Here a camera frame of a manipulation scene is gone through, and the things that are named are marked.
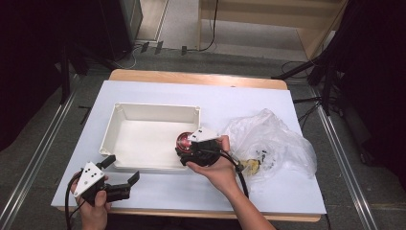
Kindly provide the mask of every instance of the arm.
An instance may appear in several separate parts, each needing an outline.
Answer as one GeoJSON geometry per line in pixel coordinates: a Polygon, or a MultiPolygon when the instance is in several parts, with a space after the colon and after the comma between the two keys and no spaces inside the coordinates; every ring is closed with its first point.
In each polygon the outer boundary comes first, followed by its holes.
{"type": "MultiPolygon", "coordinates": [[[[228,136],[222,136],[218,141],[225,151],[230,149],[228,136]]],[[[210,167],[200,167],[193,162],[187,165],[196,173],[206,176],[210,182],[230,201],[242,229],[273,229],[272,224],[259,212],[254,204],[245,196],[237,185],[236,171],[224,157],[220,157],[210,167]]]]}

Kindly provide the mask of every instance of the black stand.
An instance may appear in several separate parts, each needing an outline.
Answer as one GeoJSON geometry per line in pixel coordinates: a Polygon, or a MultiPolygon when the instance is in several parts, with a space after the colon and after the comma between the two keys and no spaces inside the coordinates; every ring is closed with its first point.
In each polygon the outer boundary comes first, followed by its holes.
{"type": "Polygon", "coordinates": [[[343,15],[339,30],[336,32],[334,38],[330,41],[326,49],[316,58],[310,60],[282,75],[273,77],[274,80],[286,80],[310,67],[313,67],[307,82],[310,85],[317,85],[323,77],[325,77],[325,85],[322,93],[322,107],[325,113],[329,116],[328,101],[329,93],[334,79],[337,77],[340,61],[346,56],[346,47],[354,41],[357,28],[357,16],[361,11],[362,4],[353,4],[349,1],[346,6],[346,11],[343,15]]]}
{"type": "Polygon", "coordinates": [[[66,99],[71,94],[70,88],[70,76],[69,76],[69,62],[74,67],[76,73],[81,75],[87,75],[89,67],[87,66],[84,56],[92,58],[94,61],[105,66],[107,69],[113,71],[119,67],[110,63],[106,59],[99,57],[98,55],[91,52],[86,47],[80,46],[74,42],[72,38],[72,26],[70,23],[71,19],[75,17],[73,12],[80,7],[80,1],[71,3],[66,9],[66,14],[61,20],[60,27],[56,28],[56,32],[60,41],[60,65],[61,65],[61,75],[62,75],[62,97],[60,104],[64,104],[66,99]]]}

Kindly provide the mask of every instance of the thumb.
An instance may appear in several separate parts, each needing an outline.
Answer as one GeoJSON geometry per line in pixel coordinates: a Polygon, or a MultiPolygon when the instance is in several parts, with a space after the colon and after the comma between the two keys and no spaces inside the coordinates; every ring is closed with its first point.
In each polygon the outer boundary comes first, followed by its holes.
{"type": "Polygon", "coordinates": [[[104,190],[98,191],[95,197],[95,207],[103,208],[105,201],[107,200],[107,193],[104,190]]]}

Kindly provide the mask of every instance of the red object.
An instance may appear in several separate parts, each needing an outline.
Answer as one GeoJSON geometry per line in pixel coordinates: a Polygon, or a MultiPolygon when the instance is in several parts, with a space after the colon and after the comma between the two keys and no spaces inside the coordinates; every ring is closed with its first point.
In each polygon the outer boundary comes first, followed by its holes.
{"type": "Polygon", "coordinates": [[[185,153],[191,153],[191,145],[192,142],[190,140],[188,140],[188,137],[191,135],[191,132],[183,132],[182,134],[180,134],[178,136],[178,138],[176,139],[176,147],[185,152],[185,153]]]}

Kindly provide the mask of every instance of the wooden table edge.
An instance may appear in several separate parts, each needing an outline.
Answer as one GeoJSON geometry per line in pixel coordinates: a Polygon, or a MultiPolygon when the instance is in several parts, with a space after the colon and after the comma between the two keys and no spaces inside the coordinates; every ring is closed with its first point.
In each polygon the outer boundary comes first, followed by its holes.
{"type": "Polygon", "coordinates": [[[109,79],[111,81],[184,83],[287,90],[286,82],[283,80],[247,78],[218,74],[117,69],[111,72],[109,79]]]}
{"type": "MultiPolygon", "coordinates": [[[[69,207],[69,211],[73,212],[76,207],[69,207]]],[[[65,207],[57,207],[60,211],[65,211],[65,207]]],[[[182,211],[182,210],[151,210],[151,209],[124,209],[112,208],[111,214],[120,215],[141,215],[141,216],[156,216],[156,217],[181,217],[181,218],[203,218],[203,219],[236,219],[234,212],[212,212],[212,211],[182,211]]],[[[301,221],[301,222],[317,222],[321,219],[321,214],[278,214],[278,213],[262,213],[268,220],[280,221],[301,221]]]]}

